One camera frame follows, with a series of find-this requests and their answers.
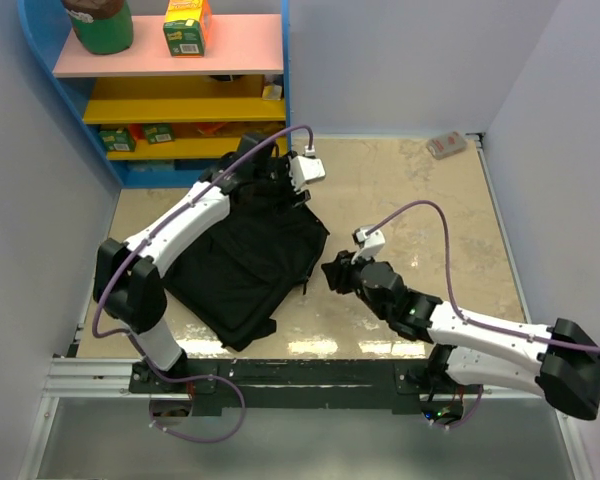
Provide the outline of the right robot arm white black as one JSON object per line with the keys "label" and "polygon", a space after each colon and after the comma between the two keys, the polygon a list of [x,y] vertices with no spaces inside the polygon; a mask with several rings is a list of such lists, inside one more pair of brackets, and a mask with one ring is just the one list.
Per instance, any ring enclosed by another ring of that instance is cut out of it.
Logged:
{"label": "right robot arm white black", "polygon": [[348,251],[321,269],[331,291],[355,295],[399,337],[432,345],[425,369],[432,390],[499,386],[580,420],[597,418],[600,346],[576,322],[524,324],[464,311],[408,287],[389,263]]}

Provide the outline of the black student backpack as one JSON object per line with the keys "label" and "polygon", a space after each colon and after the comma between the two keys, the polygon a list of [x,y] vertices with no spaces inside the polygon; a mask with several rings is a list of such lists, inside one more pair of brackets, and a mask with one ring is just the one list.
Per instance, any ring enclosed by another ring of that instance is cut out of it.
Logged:
{"label": "black student backpack", "polygon": [[188,247],[164,277],[166,290],[236,351],[275,333],[275,310],[308,283],[329,235],[308,202],[277,210],[263,186],[239,188],[230,216]]}

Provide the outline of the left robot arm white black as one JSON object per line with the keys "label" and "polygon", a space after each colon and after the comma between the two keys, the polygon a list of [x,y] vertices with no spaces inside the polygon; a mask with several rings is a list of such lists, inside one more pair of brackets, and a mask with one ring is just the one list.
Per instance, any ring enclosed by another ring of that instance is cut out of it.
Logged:
{"label": "left robot arm white black", "polygon": [[187,368],[164,314],[163,278],[173,263],[211,227],[234,209],[239,188],[263,181],[289,188],[292,195],[325,177],[315,147],[303,153],[273,156],[276,135],[245,142],[224,162],[207,169],[167,212],[138,233],[119,242],[104,241],[97,252],[93,298],[98,314],[122,322],[119,331],[153,365],[151,378],[165,392],[180,390]]}

